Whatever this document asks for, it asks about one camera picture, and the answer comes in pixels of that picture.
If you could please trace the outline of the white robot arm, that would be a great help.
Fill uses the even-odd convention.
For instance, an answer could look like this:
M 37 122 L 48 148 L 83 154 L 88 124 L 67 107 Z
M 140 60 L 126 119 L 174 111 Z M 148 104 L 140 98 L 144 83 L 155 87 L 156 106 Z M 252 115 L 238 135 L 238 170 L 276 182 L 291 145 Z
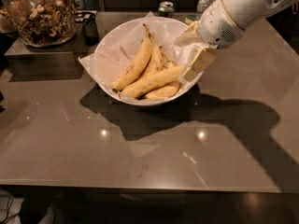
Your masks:
M 270 17 L 298 0 L 216 0 L 200 19 L 191 23 L 175 39 L 185 47 L 193 43 L 178 80 L 193 81 L 216 59 L 217 49 L 226 49 L 239 40 L 246 29 L 263 17 Z

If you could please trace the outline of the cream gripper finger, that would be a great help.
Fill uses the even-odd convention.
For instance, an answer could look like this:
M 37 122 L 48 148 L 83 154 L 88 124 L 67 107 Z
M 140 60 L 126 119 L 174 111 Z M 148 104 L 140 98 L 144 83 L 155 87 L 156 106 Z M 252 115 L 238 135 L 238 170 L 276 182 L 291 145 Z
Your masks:
M 188 46 L 191 43 L 201 43 L 202 37 L 198 34 L 199 22 L 192 22 L 179 36 L 174 40 L 176 46 Z
M 183 66 L 178 81 L 192 82 L 205 71 L 217 58 L 217 49 L 213 46 L 194 46 L 187 63 Z

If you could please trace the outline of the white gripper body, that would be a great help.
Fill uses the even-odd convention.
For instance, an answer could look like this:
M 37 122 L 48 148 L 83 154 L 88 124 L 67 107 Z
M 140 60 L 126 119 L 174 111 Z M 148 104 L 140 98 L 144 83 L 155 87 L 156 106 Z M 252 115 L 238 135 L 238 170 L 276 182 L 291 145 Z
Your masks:
M 232 19 L 222 0 L 216 0 L 202 14 L 197 34 L 205 43 L 226 49 L 243 36 L 244 30 Z

